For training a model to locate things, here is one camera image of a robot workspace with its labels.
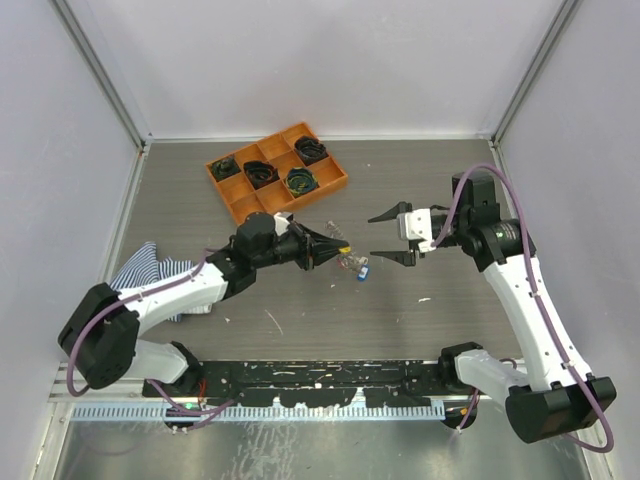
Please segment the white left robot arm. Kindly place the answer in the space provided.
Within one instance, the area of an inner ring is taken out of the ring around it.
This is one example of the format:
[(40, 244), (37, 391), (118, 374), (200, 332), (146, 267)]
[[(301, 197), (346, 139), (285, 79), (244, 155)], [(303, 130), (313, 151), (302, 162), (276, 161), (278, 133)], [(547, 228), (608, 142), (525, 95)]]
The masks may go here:
[(144, 333), (195, 307), (239, 295), (262, 268), (293, 262), (309, 271), (350, 249), (347, 241), (317, 233), (290, 215), (255, 212), (227, 245), (206, 251), (184, 273), (129, 289), (94, 285), (58, 336), (68, 356), (68, 392), (79, 397), (133, 378), (191, 395), (204, 377), (199, 360), (179, 342), (145, 341)]

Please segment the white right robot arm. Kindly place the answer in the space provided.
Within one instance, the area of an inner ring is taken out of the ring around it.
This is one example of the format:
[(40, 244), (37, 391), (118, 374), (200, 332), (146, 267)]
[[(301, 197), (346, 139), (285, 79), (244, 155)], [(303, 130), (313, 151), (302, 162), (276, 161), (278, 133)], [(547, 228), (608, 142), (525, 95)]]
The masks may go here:
[(540, 263), (522, 215), (501, 216), (495, 184), (508, 181), (490, 165), (477, 165), (452, 178), (452, 203), (417, 209), (400, 202), (377, 221), (393, 221), (405, 251), (382, 257), (405, 267), (433, 251), (458, 247), (473, 259), (492, 287), (514, 331), (524, 370), (508, 367), (482, 346), (468, 342), (442, 349), (438, 379), (444, 390), (471, 388), (501, 405), (515, 434), (531, 444), (600, 423), (605, 443), (613, 434), (604, 416), (617, 396), (608, 377), (596, 377), (567, 334), (548, 294)]

